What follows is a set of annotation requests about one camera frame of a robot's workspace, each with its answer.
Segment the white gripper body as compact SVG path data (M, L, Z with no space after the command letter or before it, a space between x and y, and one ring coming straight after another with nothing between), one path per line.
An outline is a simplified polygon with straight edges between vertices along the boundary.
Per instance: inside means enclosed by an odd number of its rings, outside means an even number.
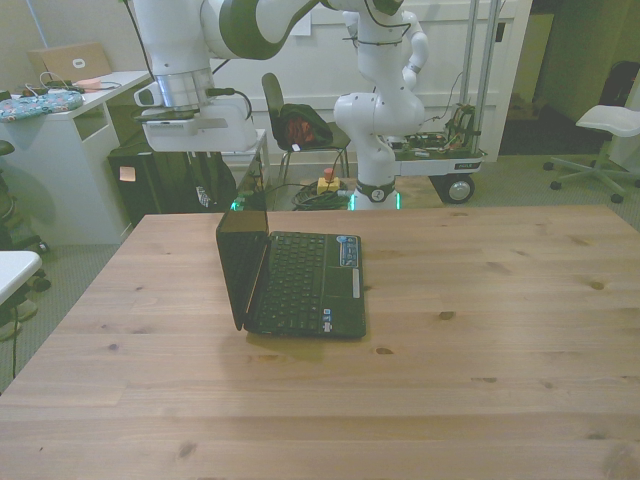
M242 101L213 101L192 110L147 109L141 123L149 145L158 152L246 151L257 141Z

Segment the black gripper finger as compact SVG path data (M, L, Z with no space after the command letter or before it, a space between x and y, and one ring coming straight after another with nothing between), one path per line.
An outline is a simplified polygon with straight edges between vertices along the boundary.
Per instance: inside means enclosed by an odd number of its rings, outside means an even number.
M204 186L210 199L215 198L215 194L212 189L211 172L208 165L210 157L206 152L201 153L201 173L204 179Z
M185 158L186 158L186 171L187 171L187 176L189 178L191 187L190 189L194 192L195 194L195 199L198 200L198 191L197 191L197 187L198 187L198 183L197 183L197 178L195 176L194 170L193 170L193 163L192 163L192 157L191 157L191 153L190 152L186 152L185 153Z

